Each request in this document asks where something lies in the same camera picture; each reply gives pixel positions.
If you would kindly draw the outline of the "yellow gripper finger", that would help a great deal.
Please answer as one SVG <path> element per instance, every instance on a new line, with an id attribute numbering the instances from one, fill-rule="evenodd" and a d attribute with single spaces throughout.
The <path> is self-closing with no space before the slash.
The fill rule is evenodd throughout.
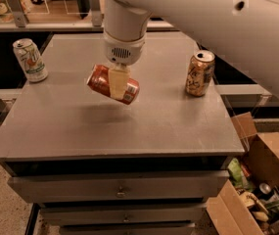
<path id="1" fill-rule="evenodd" d="M 121 100 L 127 88 L 130 77 L 129 67 L 123 64 L 114 64 L 108 71 L 111 97 Z"/>

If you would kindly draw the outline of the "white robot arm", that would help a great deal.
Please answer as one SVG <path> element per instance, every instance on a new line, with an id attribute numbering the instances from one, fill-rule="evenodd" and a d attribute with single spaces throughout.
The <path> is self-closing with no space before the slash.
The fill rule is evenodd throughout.
<path id="1" fill-rule="evenodd" d="M 138 48 L 151 15 L 279 99 L 279 0 L 106 0 L 108 45 Z"/>

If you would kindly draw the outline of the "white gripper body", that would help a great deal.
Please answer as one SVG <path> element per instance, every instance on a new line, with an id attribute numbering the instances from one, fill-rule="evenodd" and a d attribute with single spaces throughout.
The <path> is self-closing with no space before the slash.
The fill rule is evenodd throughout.
<path id="1" fill-rule="evenodd" d="M 104 40 L 107 59 L 112 63 L 130 66 L 141 57 L 145 35 L 127 30 L 117 32 L 105 30 Z"/>

